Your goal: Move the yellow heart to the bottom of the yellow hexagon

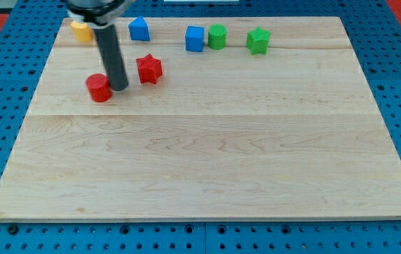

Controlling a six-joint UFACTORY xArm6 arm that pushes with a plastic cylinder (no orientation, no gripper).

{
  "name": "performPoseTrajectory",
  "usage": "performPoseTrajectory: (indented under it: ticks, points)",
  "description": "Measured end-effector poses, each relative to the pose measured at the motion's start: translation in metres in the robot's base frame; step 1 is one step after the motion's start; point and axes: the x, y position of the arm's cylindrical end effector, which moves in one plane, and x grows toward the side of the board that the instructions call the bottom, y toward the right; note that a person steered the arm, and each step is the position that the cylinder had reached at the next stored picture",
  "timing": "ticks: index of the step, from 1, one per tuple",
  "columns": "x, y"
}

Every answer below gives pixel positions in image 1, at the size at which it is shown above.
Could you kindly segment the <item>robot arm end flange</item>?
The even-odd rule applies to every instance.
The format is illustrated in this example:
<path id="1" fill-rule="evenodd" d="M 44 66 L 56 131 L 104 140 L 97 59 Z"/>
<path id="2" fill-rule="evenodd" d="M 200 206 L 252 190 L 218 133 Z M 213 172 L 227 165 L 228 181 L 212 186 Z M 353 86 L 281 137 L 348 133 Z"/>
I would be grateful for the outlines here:
<path id="1" fill-rule="evenodd" d="M 135 2 L 136 0 L 64 0 L 72 19 L 95 28 L 111 25 Z"/>

